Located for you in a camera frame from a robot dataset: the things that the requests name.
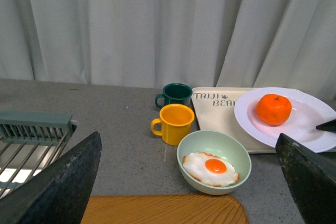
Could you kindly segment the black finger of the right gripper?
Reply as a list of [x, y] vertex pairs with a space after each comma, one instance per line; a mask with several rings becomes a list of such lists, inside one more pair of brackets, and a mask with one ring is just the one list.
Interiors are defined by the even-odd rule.
[[329, 122], [322, 123], [316, 126], [316, 130], [322, 130], [327, 132], [336, 132], [336, 119], [331, 120]]

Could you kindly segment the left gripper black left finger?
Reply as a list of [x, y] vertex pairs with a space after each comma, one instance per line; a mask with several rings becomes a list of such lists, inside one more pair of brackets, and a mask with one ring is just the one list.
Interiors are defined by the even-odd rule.
[[101, 137], [93, 132], [1, 199], [1, 223], [81, 223], [96, 179]]

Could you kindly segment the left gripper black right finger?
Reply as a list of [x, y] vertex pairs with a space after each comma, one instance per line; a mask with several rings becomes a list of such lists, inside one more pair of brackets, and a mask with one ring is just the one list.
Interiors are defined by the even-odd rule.
[[335, 163], [281, 133], [275, 147], [305, 223], [335, 223]]

